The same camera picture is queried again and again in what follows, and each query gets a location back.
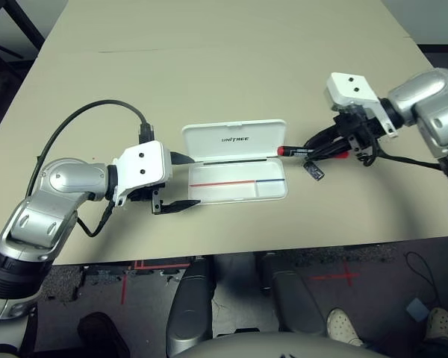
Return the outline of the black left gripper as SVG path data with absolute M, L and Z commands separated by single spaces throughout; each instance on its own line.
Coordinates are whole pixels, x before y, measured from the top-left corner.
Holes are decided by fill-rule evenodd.
M 195 163 L 195 160 L 192 157 L 174 151 L 170 152 L 170 158 L 173 165 L 187 165 Z M 154 215 L 179 213 L 201 203 L 200 200 L 180 200 L 174 201 L 170 204 L 164 204 L 160 197 L 160 190 L 165 186 L 165 183 L 159 183 L 154 186 L 145 186 L 136 189 L 128 195 L 128 200 L 149 201 L 152 205 L 152 213 Z

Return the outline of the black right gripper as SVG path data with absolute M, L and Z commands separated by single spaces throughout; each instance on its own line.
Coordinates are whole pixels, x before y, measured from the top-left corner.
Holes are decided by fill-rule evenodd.
M 313 135 L 304 148 L 320 148 L 335 144 L 336 151 L 311 153 L 307 161 L 346 159 L 349 151 L 364 165 L 372 165 L 379 154 L 378 139 L 382 136 L 382 126 L 375 118 L 368 119 L 363 110 L 340 112 L 334 117 L 335 125 Z

